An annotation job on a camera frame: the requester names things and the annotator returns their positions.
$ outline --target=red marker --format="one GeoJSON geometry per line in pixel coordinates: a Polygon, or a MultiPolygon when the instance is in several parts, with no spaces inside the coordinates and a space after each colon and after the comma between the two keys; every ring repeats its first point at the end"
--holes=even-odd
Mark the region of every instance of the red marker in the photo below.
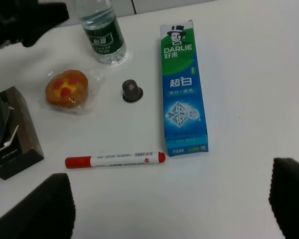
{"type": "Polygon", "coordinates": [[[67,168],[91,168],[109,166],[129,166],[159,164],[165,162],[165,154],[161,152],[128,153],[106,156],[72,157],[65,159],[67,168]]]}

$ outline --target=table surface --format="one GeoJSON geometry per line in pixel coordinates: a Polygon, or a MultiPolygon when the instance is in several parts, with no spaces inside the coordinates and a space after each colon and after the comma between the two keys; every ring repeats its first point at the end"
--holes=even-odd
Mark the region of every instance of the table surface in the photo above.
{"type": "Polygon", "coordinates": [[[50,69],[102,68],[81,26],[0,50],[0,91],[24,95],[45,159],[3,181],[0,217],[52,173],[69,175],[74,239],[281,239],[268,202],[273,158],[299,161],[299,0],[218,0],[119,18],[129,57],[104,69],[93,111],[37,103],[50,69]],[[209,153],[155,166],[67,170],[75,155],[164,151],[161,24],[192,19],[209,153]],[[121,85],[144,90],[136,104],[121,85]]]}

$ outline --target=pastry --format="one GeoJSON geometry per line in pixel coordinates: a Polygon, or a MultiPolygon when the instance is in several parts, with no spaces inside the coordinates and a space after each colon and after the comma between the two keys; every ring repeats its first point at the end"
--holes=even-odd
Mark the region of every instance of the pastry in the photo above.
{"type": "Polygon", "coordinates": [[[64,108],[74,108],[85,102],[88,79],[78,70],[67,70],[55,77],[45,88],[46,100],[64,108]]]}

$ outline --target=toothpaste box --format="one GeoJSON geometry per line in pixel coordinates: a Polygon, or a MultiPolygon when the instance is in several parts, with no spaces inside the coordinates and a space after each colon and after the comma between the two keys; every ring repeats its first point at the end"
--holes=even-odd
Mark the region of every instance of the toothpaste box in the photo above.
{"type": "Polygon", "coordinates": [[[208,152],[193,22],[162,25],[160,39],[168,154],[208,152]]]}

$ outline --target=water bottle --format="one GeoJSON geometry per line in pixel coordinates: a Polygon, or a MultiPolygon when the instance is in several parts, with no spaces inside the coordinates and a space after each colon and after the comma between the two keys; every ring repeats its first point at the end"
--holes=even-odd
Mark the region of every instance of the water bottle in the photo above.
{"type": "Polygon", "coordinates": [[[74,9],[95,57],[105,64],[122,60],[126,45],[111,0],[74,0],[74,9]]]}

